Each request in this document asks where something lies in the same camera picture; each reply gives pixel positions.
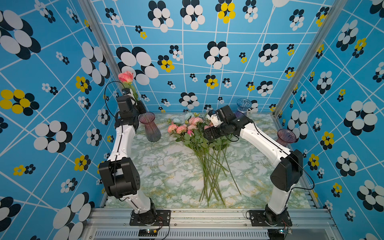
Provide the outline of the single pink rose stem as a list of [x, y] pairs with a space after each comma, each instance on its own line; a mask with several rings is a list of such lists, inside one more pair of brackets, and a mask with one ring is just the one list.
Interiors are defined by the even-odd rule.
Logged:
[[132, 90], [135, 101], [137, 102], [139, 100], [139, 96], [134, 86], [134, 74], [130, 71], [126, 71], [118, 74], [118, 79], [123, 84], [123, 89], [130, 88]]

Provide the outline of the pink grey ribbed glass vase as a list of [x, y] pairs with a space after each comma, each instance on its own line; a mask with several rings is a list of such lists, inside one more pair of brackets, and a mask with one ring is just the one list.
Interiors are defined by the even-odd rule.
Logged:
[[154, 113], [147, 112], [139, 116], [139, 122], [144, 125], [146, 137], [149, 142], [157, 142], [161, 139], [161, 131], [155, 123], [156, 116]]

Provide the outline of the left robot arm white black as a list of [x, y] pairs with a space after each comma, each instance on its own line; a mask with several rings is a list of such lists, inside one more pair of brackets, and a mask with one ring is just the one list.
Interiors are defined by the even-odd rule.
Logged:
[[132, 159], [132, 144], [139, 126], [139, 111], [129, 95], [117, 98], [119, 111], [115, 115], [116, 140], [107, 161], [99, 165], [106, 193], [133, 208], [141, 224], [152, 225], [157, 219], [153, 201], [141, 190], [141, 179]]

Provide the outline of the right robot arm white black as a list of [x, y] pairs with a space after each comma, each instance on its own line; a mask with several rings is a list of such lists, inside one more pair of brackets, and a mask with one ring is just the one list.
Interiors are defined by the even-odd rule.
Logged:
[[256, 147], [275, 167], [270, 176], [274, 187], [264, 216], [268, 225], [276, 226], [287, 216], [287, 202], [292, 189], [303, 175], [303, 154], [273, 140], [247, 116], [236, 117], [229, 106], [209, 111], [208, 119], [213, 126], [204, 130], [204, 137], [209, 142], [231, 134], [240, 137]]

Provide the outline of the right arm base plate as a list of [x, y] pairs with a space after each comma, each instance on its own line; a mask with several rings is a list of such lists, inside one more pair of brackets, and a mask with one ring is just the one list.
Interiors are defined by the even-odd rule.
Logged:
[[291, 227], [292, 221], [287, 210], [276, 215], [274, 212], [263, 210], [248, 210], [246, 218], [251, 221], [253, 227]]

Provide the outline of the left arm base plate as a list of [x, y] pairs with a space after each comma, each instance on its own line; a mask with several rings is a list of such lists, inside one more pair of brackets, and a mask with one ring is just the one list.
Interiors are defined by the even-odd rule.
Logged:
[[171, 210], [156, 210], [156, 212], [148, 211], [143, 214], [131, 212], [130, 226], [139, 227], [160, 227], [169, 226], [171, 219]]

